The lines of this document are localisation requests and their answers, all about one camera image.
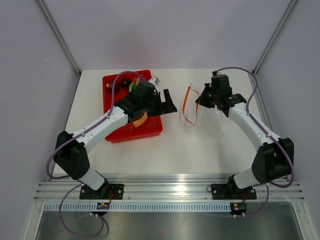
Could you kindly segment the clear orange zip top bag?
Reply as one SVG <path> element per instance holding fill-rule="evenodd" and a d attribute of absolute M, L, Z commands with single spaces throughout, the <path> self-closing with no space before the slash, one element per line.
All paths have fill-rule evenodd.
<path fill-rule="evenodd" d="M 224 136 L 227 118 L 217 108 L 206 108 L 198 103 L 200 91 L 188 84 L 181 107 L 181 126 L 190 136 L 219 139 Z"/>

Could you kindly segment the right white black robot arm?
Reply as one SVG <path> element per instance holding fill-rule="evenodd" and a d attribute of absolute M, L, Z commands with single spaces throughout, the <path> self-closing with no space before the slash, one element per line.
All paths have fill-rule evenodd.
<path fill-rule="evenodd" d="M 213 72 L 211 82 L 204 85 L 195 102 L 221 111 L 238 125 L 256 150 L 251 167 L 230 176 L 225 183 L 224 189 L 230 197 L 239 198 L 255 186 L 273 184 L 276 179 L 295 175 L 293 141 L 280 137 L 258 120 L 249 109 L 249 101 L 233 93 L 227 75 Z"/>

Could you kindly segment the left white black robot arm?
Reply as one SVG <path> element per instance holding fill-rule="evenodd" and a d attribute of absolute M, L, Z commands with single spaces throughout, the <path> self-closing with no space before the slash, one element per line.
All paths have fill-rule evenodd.
<path fill-rule="evenodd" d="M 164 89 L 164 99 L 158 91 L 155 79 L 143 81 L 114 103 L 103 116 L 74 133 L 61 132 L 56 141 L 53 161 L 68 177 L 90 188 L 97 199 L 103 199 L 109 191 L 109 182 L 89 161 L 89 152 L 106 136 L 117 129 L 140 119 L 143 114 L 155 117 L 176 113 L 170 92 Z"/>

